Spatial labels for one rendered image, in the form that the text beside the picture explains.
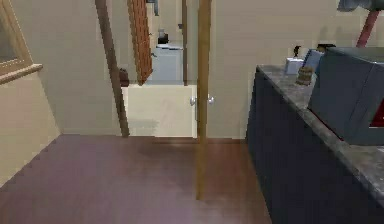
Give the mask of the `silver round door knob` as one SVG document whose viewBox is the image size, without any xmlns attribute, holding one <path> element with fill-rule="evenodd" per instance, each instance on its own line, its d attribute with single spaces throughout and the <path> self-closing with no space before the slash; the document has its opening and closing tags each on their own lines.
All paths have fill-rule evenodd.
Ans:
<svg viewBox="0 0 384 224">
<path fill-rule="evenodd" d="M 213 104 L 214 103 L 214 97 L 208 95 L 207 101 L 208 101 L 208 104 Z M 196 105 L 197 104 L 197 97 L 191 97 L 189 102 L 190 102 L 191 106 Z"/>
</svg>

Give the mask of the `brown wooden room door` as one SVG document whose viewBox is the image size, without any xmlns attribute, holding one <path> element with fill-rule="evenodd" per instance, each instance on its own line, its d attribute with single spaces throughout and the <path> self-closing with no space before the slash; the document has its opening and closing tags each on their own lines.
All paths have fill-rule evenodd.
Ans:
<svg viewBox="0 0 384 224">
<path fill-rule="evenodd" d="M 198 79 L 197 79 L 197 135 L 196 151 L 196 199 L 203 199 L 206 146 L 207 146 L 207 106 L 209 86 L 211 2 L 199 0 L 198 8 Z"/>
</svg>

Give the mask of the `small dark brown object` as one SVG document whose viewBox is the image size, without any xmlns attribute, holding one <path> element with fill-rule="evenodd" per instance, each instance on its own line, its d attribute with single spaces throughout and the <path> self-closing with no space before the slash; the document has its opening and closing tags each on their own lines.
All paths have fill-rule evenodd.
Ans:
<svg viewBox="0 0 384 224">
<path fill-rule="evenodd" d="M 119 69 L 119 76 L 120 76 L 120 85 L 122 87 L 128 87 L 130 84 L 130 81 L 128 78 L 128 72 L 125 69 L 120 68 Z"/>
</svg>

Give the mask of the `dark blue kitchen counter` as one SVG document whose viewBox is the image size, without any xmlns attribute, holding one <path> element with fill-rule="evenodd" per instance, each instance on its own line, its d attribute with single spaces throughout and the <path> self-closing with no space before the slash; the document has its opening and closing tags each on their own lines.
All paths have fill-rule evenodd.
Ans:
<svg viewBox="0 0 384 224">
<path fill-rule="evenodd" d="M 256 68 L 246 137 L 272 224 L 384 224 L 384 147 L 340 140 L 307 109 L 311 92 Z"/>
</svg>

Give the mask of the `red slanted pole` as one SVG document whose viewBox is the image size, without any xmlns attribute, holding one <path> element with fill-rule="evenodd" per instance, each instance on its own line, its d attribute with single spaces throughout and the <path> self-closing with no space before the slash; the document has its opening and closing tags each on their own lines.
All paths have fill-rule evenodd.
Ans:
<svg viewBox="0 0 384 224">
<path fill-rule="evenodd" d="M 367 41 L 371 35 L 372 29 L 375 25 L 375 22 L 379 16 L 379 14 L 380 14 L 379 11 L 370 11 L 368 13 L 368 16 L 367 16 L 365 23 L 364 23 L 364 26 L 363 26 L 363 29 L 362 29 L 360 36 L 358 38 L 358 41 L 356 43 L 356 46 L 358 48 L 363 48 L 366 46 Z"/>
</svg>

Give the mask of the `white cabinet with dark item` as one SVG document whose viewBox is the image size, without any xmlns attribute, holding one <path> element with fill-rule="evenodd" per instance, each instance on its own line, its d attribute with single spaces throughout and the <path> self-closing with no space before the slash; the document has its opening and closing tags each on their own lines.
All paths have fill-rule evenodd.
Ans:
<svg viewBox="0 0 384 224">
<path fill-rule="evenodd" d="M 153 71 L 148 78 L 151 85 L 183 84 L 183 43 L 170 40 L 164 29 L 158 30 L 158 39 L 151 52 Z"/>
</svg>

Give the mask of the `light blue flat box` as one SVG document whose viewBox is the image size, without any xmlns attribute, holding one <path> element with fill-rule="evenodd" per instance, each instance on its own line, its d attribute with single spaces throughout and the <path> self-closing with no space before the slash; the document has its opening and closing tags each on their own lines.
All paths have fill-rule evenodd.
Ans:
<svg viewBox="0 0 384 224">
<path fill-rule="evenodd" d="M 320 52 L 316 49 L 309 49 L 303 62 L 304 67 L 309 67 L 315 70 L 319 64 L 321 57 L 324 55 L 323 52 Z"/>
</svg>

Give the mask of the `small brown ribbed jar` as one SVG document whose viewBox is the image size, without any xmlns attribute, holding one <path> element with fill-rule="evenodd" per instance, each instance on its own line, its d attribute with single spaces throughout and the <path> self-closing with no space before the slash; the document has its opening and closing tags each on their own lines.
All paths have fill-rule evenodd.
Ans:
<svg viewBox="0 0 384 224">
<path fill-rule="evenodd" d="M 310 85 L 313 73 L 314 73 L 314 70 L 311 67 L 301 67 L 298 70 L 296 83 L 299 85 L 305 85 L 305 86 Z"/>
</svg>

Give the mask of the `orange brown wooden door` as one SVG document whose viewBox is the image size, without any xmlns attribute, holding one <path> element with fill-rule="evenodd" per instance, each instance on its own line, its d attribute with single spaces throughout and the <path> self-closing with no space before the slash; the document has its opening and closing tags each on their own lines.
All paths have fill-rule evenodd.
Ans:
<svg viewBox="0 0 384 224">
<path fill-rule="evenodd" d="M 153 72 L 146 0 L 127 0 L 137 82 L 143 85 Z"/>
</svg>

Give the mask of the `wooden framed window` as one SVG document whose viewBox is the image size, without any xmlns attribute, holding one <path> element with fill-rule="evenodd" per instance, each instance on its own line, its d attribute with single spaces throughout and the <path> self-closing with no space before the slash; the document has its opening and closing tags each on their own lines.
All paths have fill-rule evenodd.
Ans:
<svg viewBox="0 0 384 224">
<path fill-rule="evenodd" d="M 40 71 L 32 60 L 10 0 L 0 0 L 0 85 Z"/>
</svg>

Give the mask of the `dark grey box appliance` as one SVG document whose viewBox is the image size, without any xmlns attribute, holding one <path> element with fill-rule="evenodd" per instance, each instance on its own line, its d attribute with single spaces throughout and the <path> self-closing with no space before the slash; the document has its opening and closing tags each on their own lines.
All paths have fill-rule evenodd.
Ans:
<svg viewBox="0 0 384 224">
<path fill-rule="evenodd" d="M 351 145 L 384 145 L 384 47 L 331 47 L 316 75 L 308 109 Z"/>
</svg>

